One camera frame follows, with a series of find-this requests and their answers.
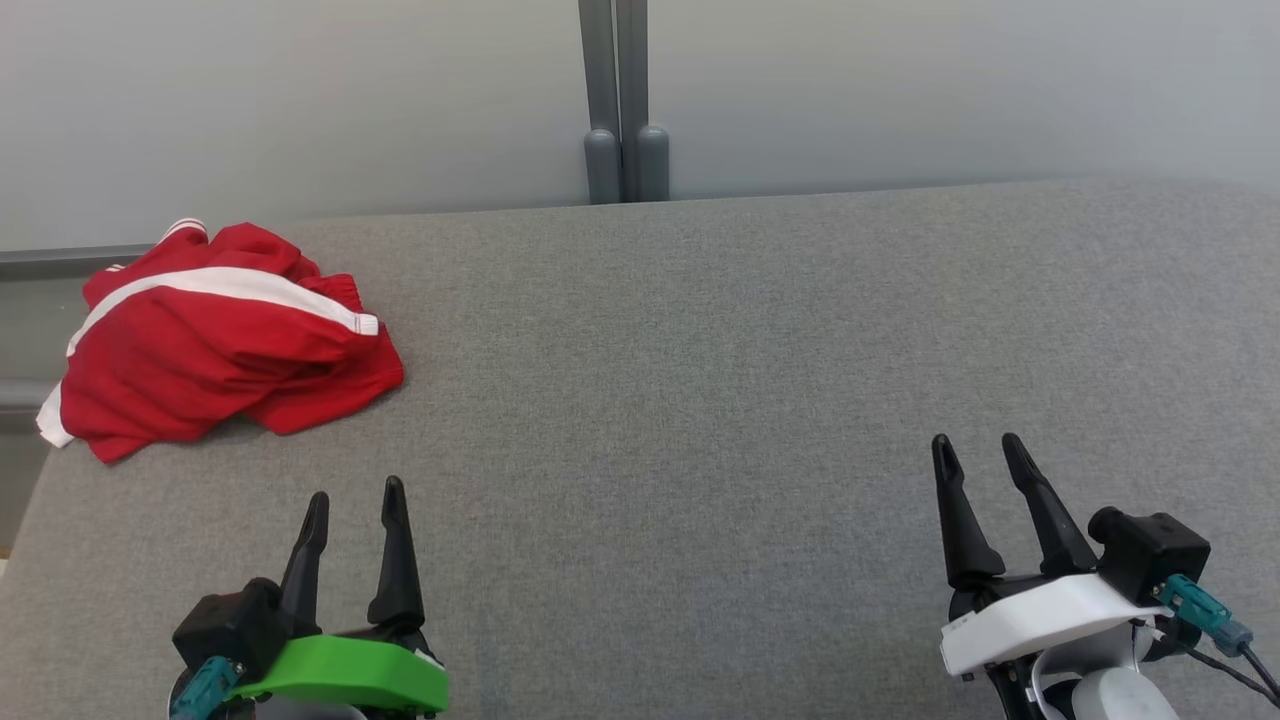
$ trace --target teal connector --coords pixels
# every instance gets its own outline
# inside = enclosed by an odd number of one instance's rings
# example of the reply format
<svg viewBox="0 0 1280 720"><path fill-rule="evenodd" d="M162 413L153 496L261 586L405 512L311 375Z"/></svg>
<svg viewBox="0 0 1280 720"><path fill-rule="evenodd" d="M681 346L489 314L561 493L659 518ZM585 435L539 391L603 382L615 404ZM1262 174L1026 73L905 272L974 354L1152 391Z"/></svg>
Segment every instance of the teal connector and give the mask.
<svg viewBox="0 0 1280 720"><path fill-rule="evenodd" d="M1174 616L1212 635L1231 619L1231 611L1187 575L1170 575L1156 596Z"/></svg>
<svg viewBox="0 0 1280 720"><path fill-rule="evenodd" d="M169 720L206 720L227 700L237 680L236 664L225 657L210 657L169 706Z"/></svg>

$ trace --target white stripe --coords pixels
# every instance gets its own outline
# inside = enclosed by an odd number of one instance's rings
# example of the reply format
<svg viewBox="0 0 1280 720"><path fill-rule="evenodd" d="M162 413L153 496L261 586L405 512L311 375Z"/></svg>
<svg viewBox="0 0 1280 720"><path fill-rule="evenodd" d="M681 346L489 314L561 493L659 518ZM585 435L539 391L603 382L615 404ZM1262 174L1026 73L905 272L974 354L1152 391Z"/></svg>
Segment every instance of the white stripe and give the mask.
<svg viewBox="0 0 1280 720"><path fill-rule="evenodd" d="M177 223L169 225L169 229L164 231L164 236L161 236L160 240L169 237L170 234L180 231L182 228L200 228L205 231L205 223L201 223L196 218L183 218Z"/></svg>
<svg viewBox="0 0 1280 720"><path fill-rule="evenodd" d="M367 313L352 313L337 300L296 286L280 275L246 268L197 268L195 270L180 270L140 278L115 288L114 292L104 297L93 307L93 311L84 319L81 329L76 331L76 334L72 336L70 342L67 343L67 356L70 357L76 354L76 346L84 337L84 333L105 318L116 305L128 297L155 287L172 287L186 292L202 292L239 300L259 300L302 310L325 320L333 320L356 334L378 334L376 316Z"/></svg>
<svg viewBox="0 0 1280 720"><path fill-rule="evenodd" d="M67 447L76 439L63 427L63 383L54 386L54 392L49 393L45 404L40 406L36 425L40 428L40 437L54 447Z"/></svg>

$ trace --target black cable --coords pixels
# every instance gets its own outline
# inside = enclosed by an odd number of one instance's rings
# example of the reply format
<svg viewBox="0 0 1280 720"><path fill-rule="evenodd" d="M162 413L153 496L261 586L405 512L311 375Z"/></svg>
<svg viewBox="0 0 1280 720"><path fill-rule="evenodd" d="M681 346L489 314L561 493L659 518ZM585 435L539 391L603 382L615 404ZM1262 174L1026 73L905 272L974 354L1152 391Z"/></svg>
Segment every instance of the black cable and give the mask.
<svg viewBox="0 0 1280 720"><path fill-rule="evenodd" d="M1271 676L1271 673L1267 673L1266 666L1262 665L1261 660L1258 660L1257 653L1253 652L1253 648L1249 647L1249 643L1240 643L1240 655L1243 655L1244 659L1249 661L1249 665L1253 665L1253 670L1258 674L1260 678L1262 678L1262 682L1267 685L1267 688L1271 689L1271 694L1275 697L1280 697L1280 684L1277 684L1276 679Z"/></svg>
<svg viewBox="0 0 1280 720"><path fill-rule="evenodd" d="M1266 688L1263 688L1262 685L1260 685L1258 682L1254 680L1253 678L1245 675L1244 673L1240 673L1239 670L1236 670L1235 667L1231 667L1226 662L1222 662L1220 660L1215 660L1215 659L1207 656L1207 655L1204 655L1203 652L1196 650L1194 647L1192 647L1192 646L1189 646L1187 643L1181 643L1180 642L1180 643L1178 643L1178 647L1181 648L1181 651L1185 652L1192 659L1199 660L1201 662L1203 662L1204 665L1208 665L1210 667L1212 667L1215 670L1221 670L1221 671L1226 673L1228 675L1230 675L1231 678L1234 678L1235 680L1238 680L1240 684L1243 684L1244 687L1249 688L1251 691L1253 691L1256 693L1261 693L1262 697L1267 698L1267 701L1271 705L1274 705L1276 707L1280 707L1280 698L1277 698L1276 696L1271 694L1270 691L1267 691Z"/></svg>

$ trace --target gray pole base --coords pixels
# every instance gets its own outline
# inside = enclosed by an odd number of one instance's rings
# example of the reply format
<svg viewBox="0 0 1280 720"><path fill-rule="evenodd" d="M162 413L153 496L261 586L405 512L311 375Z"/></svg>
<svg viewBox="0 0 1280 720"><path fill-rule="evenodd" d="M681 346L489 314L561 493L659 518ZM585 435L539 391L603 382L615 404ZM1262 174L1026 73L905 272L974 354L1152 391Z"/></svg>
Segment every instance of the gray pole base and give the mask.
<svg viewBox="0 0 1280 720"><path fill-rule="evenodd" d="M586 151L586 187L591 205L604 205L622 200L618 176L618 138L607 129L593 129L582 138Z"/></svg>

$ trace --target gray metal frame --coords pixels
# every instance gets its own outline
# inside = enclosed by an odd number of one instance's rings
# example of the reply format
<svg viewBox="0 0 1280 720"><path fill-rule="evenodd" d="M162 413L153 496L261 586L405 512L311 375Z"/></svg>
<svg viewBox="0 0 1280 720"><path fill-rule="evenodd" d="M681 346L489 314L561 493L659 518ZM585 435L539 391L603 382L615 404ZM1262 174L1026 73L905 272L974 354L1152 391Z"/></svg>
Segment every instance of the gray metal frame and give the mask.
<svg viewBox="0 0 1280 720"><path fill-rule="evenodd" d="M667 131L649 124L649 1L616 3L622 201L667 200L671 197L671 143Z"/></svg>
<svg viewBox="0 0 1280 720"><path fill-rule="evenodd" d="M586 69L586 105L591 131L582 138L586 184L591 204L622 200L617 69L613 63L613 3L579 0L582 28L582 65Z"/></svg>

